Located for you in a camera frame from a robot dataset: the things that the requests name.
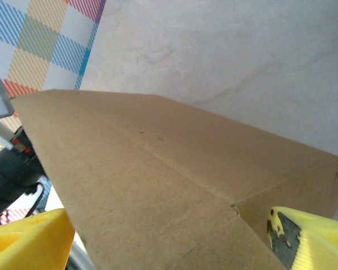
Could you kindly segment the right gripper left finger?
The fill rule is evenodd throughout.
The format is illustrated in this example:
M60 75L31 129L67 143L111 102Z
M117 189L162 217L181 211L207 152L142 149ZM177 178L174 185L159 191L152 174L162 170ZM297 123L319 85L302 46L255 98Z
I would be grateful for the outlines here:
M74 234L63 208L0 225L0 269L64 269Z

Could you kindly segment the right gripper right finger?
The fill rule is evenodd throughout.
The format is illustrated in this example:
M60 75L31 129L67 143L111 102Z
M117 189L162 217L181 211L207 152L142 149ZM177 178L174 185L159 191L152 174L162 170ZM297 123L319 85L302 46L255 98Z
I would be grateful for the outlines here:
M286 269L338 269L338 221L275 206L267 233L274 255Z

